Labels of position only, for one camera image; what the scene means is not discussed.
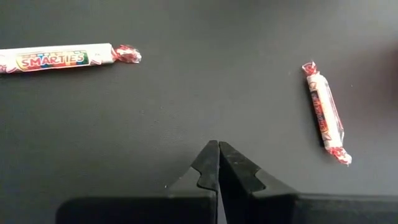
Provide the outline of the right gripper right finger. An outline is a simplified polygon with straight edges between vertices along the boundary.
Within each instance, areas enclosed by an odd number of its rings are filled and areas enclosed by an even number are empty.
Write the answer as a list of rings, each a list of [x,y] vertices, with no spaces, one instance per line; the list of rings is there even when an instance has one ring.
[[[228,223],[397,224],[397,197],[308,194],[220,142],[219,183]]]

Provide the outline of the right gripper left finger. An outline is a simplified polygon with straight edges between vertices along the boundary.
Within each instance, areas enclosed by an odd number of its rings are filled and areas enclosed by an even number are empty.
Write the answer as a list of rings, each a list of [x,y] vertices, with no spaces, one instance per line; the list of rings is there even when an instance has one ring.
[[[211,140],[161,194],[80,197],[59,206],[56,223],[216,223],[219,143]]]

